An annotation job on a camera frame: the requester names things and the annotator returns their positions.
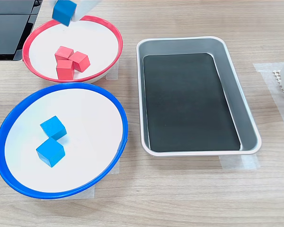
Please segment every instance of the wooden table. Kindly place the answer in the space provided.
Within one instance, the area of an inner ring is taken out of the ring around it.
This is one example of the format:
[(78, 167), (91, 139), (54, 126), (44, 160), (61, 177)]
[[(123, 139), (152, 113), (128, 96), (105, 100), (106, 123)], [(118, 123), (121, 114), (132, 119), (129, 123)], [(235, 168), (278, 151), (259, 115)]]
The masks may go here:
[[(35, 28), (51, 19), (44, 1)], [(41, 201), (0, 176), (0, 227), (284, 227), (284, 122), (253, 63), (284, 61), (284, 0), (103, 1), (91, 11), (123, 35), (112, 92), (129, 120), (120, 174), (96, 184), (95, 198)], [(225, 170), (218, 157), (154, 158), (140, 146), (135, 47), (145, 38), (214, 35), (230, 51), (263, 139), (257, 170)], [(31, 93), (51, 85), (22, 61), (0, 61), (0, 125)]]

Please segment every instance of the red bowl rim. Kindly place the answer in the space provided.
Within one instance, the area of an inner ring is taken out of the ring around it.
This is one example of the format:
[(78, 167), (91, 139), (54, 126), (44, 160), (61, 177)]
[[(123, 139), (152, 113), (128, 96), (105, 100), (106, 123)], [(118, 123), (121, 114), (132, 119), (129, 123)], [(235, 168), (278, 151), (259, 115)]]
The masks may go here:
[(24, 42), (23, 45), (23, 51), (22, 51), (22, 58), (23, 58), (23, 62), (24, 64), (27, 66), (27, 68), (34, 73), (35, 75), (37, 75), (38, 77), (41, 77), (43, 79), (49, 80), (49, 81), (53, 81), (53, 82), (58, 82), (58, 83), (65, 83), (65, 82), (83, 82), (83, 81), (87, 81), (90, 79), (94, 79), (100, 75), (102, 75), (103, 73), (107, 72), (110, 68), (113, 67), (113, 65), (118, 61), (118, 59), (120, 58), (120, 55), (122, 53), (122, 49), (123, 49), (123, 40), (122, 40), (122, 36), (121, 33), (119, 32), (119, 30), (110, 22), (101, 19), (99, 17), (94, 17), (94, 16), (84, 16), (81, 20), (86, 20), (86, 21), (92, 21), (92, 22), (96, 22), (98, 24), (101, 24), (105, 27), (107, 27), (109, 30), (111, 30), (114, 35), (116, 36), (117, 40), (118, 40), (118, 54), (115, 58), (115, 60), (105, 69), (103, 69), (101, 72), (98, 72), (94, 75), (91, 75), (89, 77), (84, 77), (84, 78), (80, 78), (80, 79), (72, 79), (72, 80), (64, 80), (64, 79), (53, 79), (53, 78), (49, 78), (47, 76), (42, 75), (41, 73), (39, 73), (31, 64), (30, 62), (30, 58), (29, 58), (29, 48), (30, 45), (32, 44), (33, 40), (44, 30), (53, 27), (55, 25), (58, 25), (59, 22), (56, 20), (50, 20), (48, 22), (46, 22), (45, 24), (41, 25), (40, 27), (38, 27), (35, 31), (33, 31), (28, 38), (26, 39), (26, 41)]

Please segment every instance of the black device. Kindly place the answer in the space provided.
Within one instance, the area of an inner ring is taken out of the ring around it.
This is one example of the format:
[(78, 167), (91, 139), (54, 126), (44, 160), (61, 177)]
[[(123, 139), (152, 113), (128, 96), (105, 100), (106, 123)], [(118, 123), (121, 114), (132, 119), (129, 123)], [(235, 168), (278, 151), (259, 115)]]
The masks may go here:
[(40, 7), (40, 0), (0, 0), (0, 60), (21, 60)]

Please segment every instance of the wooden block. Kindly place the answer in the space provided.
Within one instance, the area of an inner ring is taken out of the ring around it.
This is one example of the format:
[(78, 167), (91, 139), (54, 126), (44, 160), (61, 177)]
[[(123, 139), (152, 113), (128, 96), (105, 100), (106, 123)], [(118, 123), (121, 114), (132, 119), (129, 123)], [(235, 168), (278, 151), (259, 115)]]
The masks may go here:
[(65, 46), (60, 46), (57, 52), (55, 53), (56, 62), (58, 62), (58, 60), (68, 60), (68, 58), (73, 54), (73, 49), (67, 48)]
[(46, 140), (36, 151), (39, 158), (50, 167), (56, 165), (65, 156), (63, 146), (53, 138)]
[(43, 122), (40, 126), (46, 135), (54, 140), (58, 140), (66, 135), (66, 129), (57, 116)]
[(75, 70), (74, 70), (73, 61), (58, 60), (56, 70), (58, 74), (58, 79), (63, 79), (63, 80), (74, 79)]
[(79, 51), (70, 56), (69, 60), (74, 62), (74, 68), (79, 72), (84, 72), (90, 66), (89, 57)]
[(77, 4), (69, 0), (58, 0), (53, 8), (53, 19), (68, 26), (75, 13)]

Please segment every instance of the red cube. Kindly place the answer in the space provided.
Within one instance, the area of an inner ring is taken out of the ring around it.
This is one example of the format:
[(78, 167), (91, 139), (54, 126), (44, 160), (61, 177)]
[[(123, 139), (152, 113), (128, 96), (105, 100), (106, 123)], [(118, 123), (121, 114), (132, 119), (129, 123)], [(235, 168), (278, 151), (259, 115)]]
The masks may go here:
[(68, 60), (68, 58), (74, 54), (74, 50), (67, 48), (65, 46), (60, 46), (57, 52), (55, 53), (56, 62), (58, 60)]
[(79, 51), (75, 52), (69, 60), (74, 62), (75, 70), (84, 72), (90, 66), (89, 57)]
[(74, 79), (74, 64), (70, 60), (58, 60), (57, 63), (57, 74), (59, 79), (72, 80)]

